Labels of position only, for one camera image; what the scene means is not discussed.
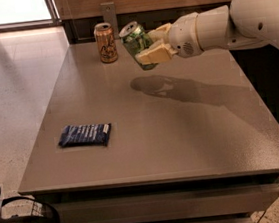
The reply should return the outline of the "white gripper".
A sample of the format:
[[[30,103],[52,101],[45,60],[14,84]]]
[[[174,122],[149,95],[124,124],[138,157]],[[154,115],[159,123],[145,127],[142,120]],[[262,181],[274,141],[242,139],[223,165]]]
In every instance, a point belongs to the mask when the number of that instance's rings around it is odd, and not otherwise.
[[[202,53],[197,37],[198,13],[179,17],[175,23],[163,24],[149,31],[148,35],[154,42],[149,48],[136,54],[135,59],[142,65],[170,61],[177,53],[180,57],[190,58]]]

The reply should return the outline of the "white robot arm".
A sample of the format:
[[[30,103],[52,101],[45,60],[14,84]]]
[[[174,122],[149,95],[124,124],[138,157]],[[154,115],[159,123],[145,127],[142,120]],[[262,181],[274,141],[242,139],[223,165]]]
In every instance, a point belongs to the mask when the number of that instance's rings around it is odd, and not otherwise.
[[[142,64],[190,58],[211,49],[269,45],[279,50],[279,0],[232,0],[230,5],[179,17],[149,33],[153,44],[135,58]]]

